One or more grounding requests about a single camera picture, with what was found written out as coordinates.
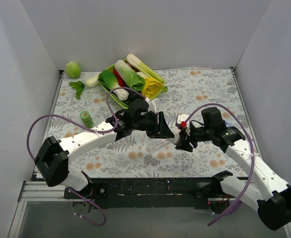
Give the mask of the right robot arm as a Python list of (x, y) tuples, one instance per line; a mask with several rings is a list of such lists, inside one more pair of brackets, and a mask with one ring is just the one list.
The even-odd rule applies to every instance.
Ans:
[(226, 126), (216, 107), (202, 110), (203, 124), (194, 126), (190, 115), (178, 115), (180, 129), (176, 149), (191, 152), (198, 142), (210, 141), (232, 158), (247, 174), (247, 182), (224, 171), (212, 177), (211, 190), (217, 197), (234, 196), (257, 212), (263, 224), (276, 231), (291, 222), (291, 185), (278, 176), (255, 153), (247, 133)]

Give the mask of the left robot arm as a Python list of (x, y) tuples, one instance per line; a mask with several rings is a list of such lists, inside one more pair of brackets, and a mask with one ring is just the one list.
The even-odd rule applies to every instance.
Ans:
[(117, 111), (93, 130), (68, 138), (56, 139), (50, 136), (44, 140), (35, 157), (35, 165), (47, 186), (68, 186), (79, 197), (88, 198), (92, 194), (89, 177), (84, 172), (70, 168), (74, 159), (92, 149), (127, 137), (134, 130), (144, 131), (149, 138), (154, 139), (175, 137), (163, 112), (151, 111), (143, 99), (137, 99), (127, 109)]

